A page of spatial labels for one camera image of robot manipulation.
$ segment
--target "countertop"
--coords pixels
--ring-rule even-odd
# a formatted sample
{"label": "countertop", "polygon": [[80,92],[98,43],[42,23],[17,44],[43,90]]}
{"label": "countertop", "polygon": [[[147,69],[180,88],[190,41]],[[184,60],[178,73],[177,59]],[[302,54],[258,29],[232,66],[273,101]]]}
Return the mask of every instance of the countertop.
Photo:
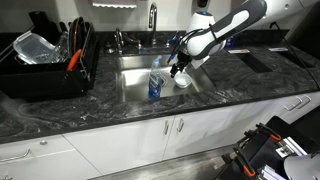
{"label": "countertop", "polygon": [[[269,46],[240,48],[249,49],[273,72],[256,73],[236,55],[222,50],[202,65],[214,83],[212,90],[131,102],[117,98],[115,71],[119,55],[107,54],[101,48],[95,86],[84,96],[26,100],[10,99],[0,92],[0,143],[317,91],[305,69],[270,52]],[[315,66],[309,70],[320,82],[320,60],[296,51]]]}

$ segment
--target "sink drain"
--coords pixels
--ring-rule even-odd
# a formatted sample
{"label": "sink drain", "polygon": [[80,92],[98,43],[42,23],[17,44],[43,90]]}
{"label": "sink drain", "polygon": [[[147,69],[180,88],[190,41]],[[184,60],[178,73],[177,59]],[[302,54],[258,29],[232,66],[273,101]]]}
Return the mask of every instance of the sink drain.
{"label": "sink drain", "polygon": [[160,84],[161,84],[161,87],[167,85],[167,79],[163,76],[160,77]]}

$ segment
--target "white cabinet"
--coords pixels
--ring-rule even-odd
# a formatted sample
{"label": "white cabinet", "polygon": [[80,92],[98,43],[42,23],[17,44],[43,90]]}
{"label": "white cabinet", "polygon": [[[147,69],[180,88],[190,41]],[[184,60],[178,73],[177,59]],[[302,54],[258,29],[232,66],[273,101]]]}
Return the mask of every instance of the white cabinet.
{"label": "white cabinet", "polygon": [[236,143],[250,122],[243,122],[252,104],[242,104],[177,115],[164,160]]}
{"label": "white cabinet", "polygon": [[314,108],[320,105],[319,93],[309,93],[299,96],[292,97],[291,102],[284,104],[282,103],[282,111],[279,117],[291,124],[303,115],[307,114]]}
{"label": "white cabinet", "polygon": [[88,179],[101,175],[61,135],[0,145],[0,177]]}
{"label": "white cabinet", "polygon": [[257,102],[249,114],[262,123],[278,116],[291,124],[320,105],[320,92]]}
{"label": "white cabinet", "polygon": [[30,158],[0,166],[12,180],[85,180],[101,174],[77,150]]}
{"label": "white cabinet", "polygon": [[110,174],[161,161],[172,123],[173,117],[165,117],[64,137],[102,174]]}

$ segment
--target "cabinet handle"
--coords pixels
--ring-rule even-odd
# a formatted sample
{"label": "cabinet handle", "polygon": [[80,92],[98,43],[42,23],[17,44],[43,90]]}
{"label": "cabinet handle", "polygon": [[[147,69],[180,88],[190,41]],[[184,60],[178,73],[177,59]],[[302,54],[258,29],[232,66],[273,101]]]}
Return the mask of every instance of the cabinet handle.
{"label": "cabinet handle", "polygon": [[307,105],[309,102],[311,102],[311,98],[307,95],[304,95],[306,98],[307,98],[307,102],[305,102],[304,104],[302,104],[301,106],[299,107],[296,107],[296,109],[301,109],[303,108],[303,106]]}
{"label": "cabinet handle", "polygon": [[22,156],[12,157],[12,158],[8,158],[8,159],[1,159],[0,162],[7,162],[7,161],[11,161],[11,160],[21,159],[21,158],[28,156],[29,153],[30,153],[30,148],[27,149],[27,151]]}
{"label": "cabinet handle", "polygon": [[302,103],[302,99],[299,97],[296,97],[299,102],[297,104],[291,104],[292,106],[290,108],[288,108],[287,106],[284,106],[284,108],[288,111],[292,111],[295,107],[299,106]]}
{"label": "cabinet handle", "polygon": [[179,123],[179,126],[177,128],[178,132],[181,132],[182,128],[183,128],[183,125],[184,125],[184,122],[183,122],[183,119],[181,118],[180,119],[180,123]]}
{"label": "cabinet handle", "polygon": [[169,122],[166,121],[166,123],[165,123],[165,125],[164,125],[164,130],[163,130],[163,134],[164,134],[164,135],[167,135],[168,129],[169,129]]}

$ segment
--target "wall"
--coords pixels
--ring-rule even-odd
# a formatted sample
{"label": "wall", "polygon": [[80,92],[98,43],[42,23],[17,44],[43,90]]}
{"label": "wall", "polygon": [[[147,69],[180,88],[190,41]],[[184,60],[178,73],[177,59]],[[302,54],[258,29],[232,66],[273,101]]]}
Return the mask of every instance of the wall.
{"label": "wall", "polygon": [[[23,32],[32,22],[28,12],[47,12],[55,22],[70,22],[79,15],[91,21],[97,31],[148,30],[148,12],[152,2],[158,6],[158,30],[185,30],[196,8],[195,0],[149,0],[138,1],[135,9],[93,7],[91,0],[2,0],[0,1],[0,32]],[[221,19],[244,0],[211,0],[202,10],[211,12],[216,20]],[[279,21],[282,28],[292,29],[304,17],[305,10]],[[268,25],[256,27],[266,29]]]}

